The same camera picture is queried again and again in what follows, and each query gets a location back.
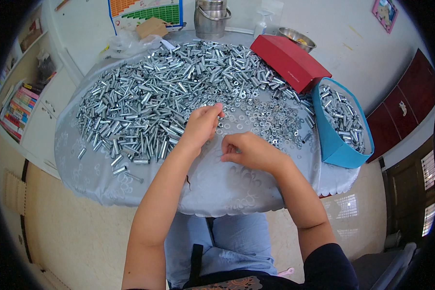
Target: metal bowl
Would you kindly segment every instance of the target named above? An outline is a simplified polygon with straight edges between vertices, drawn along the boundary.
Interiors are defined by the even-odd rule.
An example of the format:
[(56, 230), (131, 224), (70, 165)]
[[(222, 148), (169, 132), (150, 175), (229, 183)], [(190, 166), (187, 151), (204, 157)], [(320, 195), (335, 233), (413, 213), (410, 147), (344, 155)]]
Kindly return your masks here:
[[(277, 31), (277, 35), (285, 36), (286, 38), (295, 42), (297, 46), (301, 47), (307, 53), (310, 53), (311, 50), (317, 47), (316, 43), (314, 43), (314, 41), (308, 38), (306, 35), (301, 34), (300, 32), (297, 32), (296, 30), (287, 27), (279, 27), (279, 30)], [(307, 45), (296, 41), (297, 39), (303, 39), (304, 41), (306, 41)]]

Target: pile of metal parts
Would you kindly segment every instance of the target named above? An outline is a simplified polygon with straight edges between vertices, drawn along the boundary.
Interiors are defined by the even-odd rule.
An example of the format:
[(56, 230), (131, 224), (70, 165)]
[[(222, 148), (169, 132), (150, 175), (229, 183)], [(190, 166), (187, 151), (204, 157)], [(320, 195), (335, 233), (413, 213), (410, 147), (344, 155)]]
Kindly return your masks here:
[(320, 97), (324, 115), (338, 136), (351, 148), (364, 154), (364, 127), (360, 115), (342, 94), (328, 85), (321, 85)]
[[(258, 99), (260, 90), (270, 92), (269, 101)], [(311, 137), (299, 136), (305, 120), (287, 99), (305, 106), (305, 120), (313, 128), (310, 96), (298, 96), (249, 48), (194, 39), (172, 50), (161, 46), (139, 63), (102, 73), (80, 102), (78, 128), (94, 151), (104, 146), (111, 152), (113, 168), (124, 156), (145, 165), (174, 148), (193, 110), (221, 102), (225, 117), (219, 118), (218, 135), (230, 128), (224, 119), (239, 130), (252, 125), (253, 133), (285, 152), (282, 143), (301, 149)], [(135, 178), (126, 167), (113, 172), (120, 173)]]

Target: blue paper container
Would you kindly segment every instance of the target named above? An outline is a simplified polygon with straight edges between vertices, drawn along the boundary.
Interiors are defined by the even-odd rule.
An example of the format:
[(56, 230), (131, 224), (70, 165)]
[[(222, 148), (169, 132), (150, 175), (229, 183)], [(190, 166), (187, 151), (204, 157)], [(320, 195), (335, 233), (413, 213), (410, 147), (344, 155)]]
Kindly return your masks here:
[[(333, 90), (336, 90), (346, 97), (353, 105), (354, 110), (360, 114), (362, 119), (361, 123), (367, 132), (363, 131), (365, 154), (359, 153), (343, 142), (337, 132), (330, 125), (328, 119), (324, 115), (324, 110), (322, 109), (319, 86), (323, 84), (329, 85)], [(364, 162), (374, 153), (374, 142), (372, 141), (371, 131), (369, 130), (369, 125), (365, 119), (364, 112), (354, 95), (347, 88), (333, 79), (323, 78), (313, 88), (313, 90), (311, 90), (311, 96), (313, 97), (316, 124), (319, 131), (322, 161), (346, 168), (358, 168), (363, 165)]]

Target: person's right hand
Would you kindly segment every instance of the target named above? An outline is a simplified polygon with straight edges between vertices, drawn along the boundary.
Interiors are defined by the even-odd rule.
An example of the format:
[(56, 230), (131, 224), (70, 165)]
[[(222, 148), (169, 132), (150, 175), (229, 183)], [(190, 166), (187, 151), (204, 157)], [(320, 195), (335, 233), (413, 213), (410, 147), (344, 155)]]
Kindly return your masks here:
[(290, 157), (251, 132), (226, 135), (222, 140), (222, 162), (231, 161), (272, 175)]

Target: person's left hand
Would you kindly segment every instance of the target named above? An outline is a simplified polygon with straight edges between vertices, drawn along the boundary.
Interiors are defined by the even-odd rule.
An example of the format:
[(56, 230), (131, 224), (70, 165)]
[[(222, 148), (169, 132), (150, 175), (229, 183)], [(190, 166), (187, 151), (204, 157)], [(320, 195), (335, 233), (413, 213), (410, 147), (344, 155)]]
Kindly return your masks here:
[(224, 117), (222, 104), (219, 102), (214, 106), (204, 106), (194, 110), (177, 145), (191, 149), (198, 156), (203, 144), (214, 137), (218, 116)]

